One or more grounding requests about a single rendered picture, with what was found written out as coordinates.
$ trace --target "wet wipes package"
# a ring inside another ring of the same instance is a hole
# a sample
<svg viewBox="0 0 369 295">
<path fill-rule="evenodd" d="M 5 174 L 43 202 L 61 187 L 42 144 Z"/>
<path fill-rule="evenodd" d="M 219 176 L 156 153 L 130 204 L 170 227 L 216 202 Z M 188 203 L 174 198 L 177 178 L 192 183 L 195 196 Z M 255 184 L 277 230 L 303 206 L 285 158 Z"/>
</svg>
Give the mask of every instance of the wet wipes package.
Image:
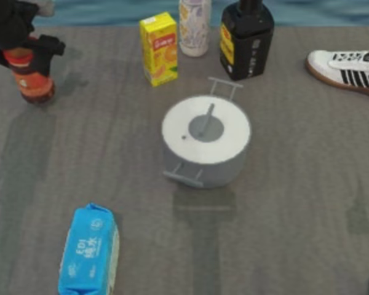
<svg viewBox="0 0 369 295">
<path fill-rule="evenodd" d="M 61 260 L 59 295 L 112 295 L 118 258 L 112 212 L 93 203 L 77 209 Z"/>
</svg>

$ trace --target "black bottle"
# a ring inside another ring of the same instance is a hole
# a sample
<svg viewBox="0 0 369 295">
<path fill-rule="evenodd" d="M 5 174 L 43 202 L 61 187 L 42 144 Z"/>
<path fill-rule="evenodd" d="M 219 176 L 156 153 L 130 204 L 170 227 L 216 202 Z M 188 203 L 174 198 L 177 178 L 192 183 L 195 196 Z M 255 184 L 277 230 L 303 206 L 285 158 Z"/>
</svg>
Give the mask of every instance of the black bottle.
<svg viewBox="0 0 369 295">
<path fill-rule="evenodd" d="M 262 0 L 240 0 L 223 11 L 220 61 L 234 81 L 264 73 L 274 19 Z"/>
</svg>

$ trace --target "shoelace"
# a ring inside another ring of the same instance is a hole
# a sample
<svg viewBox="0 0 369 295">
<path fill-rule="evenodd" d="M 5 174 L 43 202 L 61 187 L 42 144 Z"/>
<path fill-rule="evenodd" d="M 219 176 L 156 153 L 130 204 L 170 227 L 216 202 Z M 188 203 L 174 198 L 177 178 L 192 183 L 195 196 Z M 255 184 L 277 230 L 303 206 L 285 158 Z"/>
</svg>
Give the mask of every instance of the shoelace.
<svg viewBox="0 0 369 295">
<path fill-rule="evenodd" d="M 341 53 L 336 53 L 333 56 L 333 60 L 336 61 L 360 61 L 363 57 L 363 53 L 362 52 L 341 52 Z"/>
</svg>

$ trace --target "white lid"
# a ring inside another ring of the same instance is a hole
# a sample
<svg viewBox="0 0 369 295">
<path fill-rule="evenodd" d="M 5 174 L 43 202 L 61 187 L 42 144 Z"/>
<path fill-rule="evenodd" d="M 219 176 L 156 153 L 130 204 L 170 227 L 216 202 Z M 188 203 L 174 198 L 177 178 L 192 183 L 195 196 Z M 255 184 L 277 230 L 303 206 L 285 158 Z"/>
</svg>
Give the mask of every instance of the white lid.
<svg viewBox="0 0 369 295">
<path fill-rule="evenodd" d="M 205 115 L 214 104 L 213 117 L 223 123 L 224 132 L 212 142 L 202 142 L 190 134 L 189 125 Z M 171 108 L 162 123 L 162 136 L 172 152 L 187 161 L 216 164 L 235 158 L 249 144 L 251 125 L 246 114 L 234 103 L 211 95 L 194 96 Z"/>
</svg>

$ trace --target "yellow label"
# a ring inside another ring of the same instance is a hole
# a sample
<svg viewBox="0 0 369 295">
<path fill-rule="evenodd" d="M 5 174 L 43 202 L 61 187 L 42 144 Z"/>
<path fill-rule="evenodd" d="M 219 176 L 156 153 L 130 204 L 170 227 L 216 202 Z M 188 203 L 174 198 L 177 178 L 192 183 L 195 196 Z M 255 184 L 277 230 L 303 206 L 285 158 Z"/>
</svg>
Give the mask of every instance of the yellow label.
<svg viewBox="0 0 369 295">
<path fill-rule="evenodd" d="M 221 51 L 223 51 L 228 62 L 231 65 L 233 65 L 234 64 L 234 52 L 235 52 L 234 43 L 232 42 L 231 34 L 227 30 L 227 27 L 224 25 L 224 23 L 221 24 L 220 35 L 221 35 L 220 49 Z"/>
<path fill-rule="evenodd" d="M 178 77 L 177 23 L 168 12 L 140 21 L 143 64 L 153 87 Z"/>
</svg>

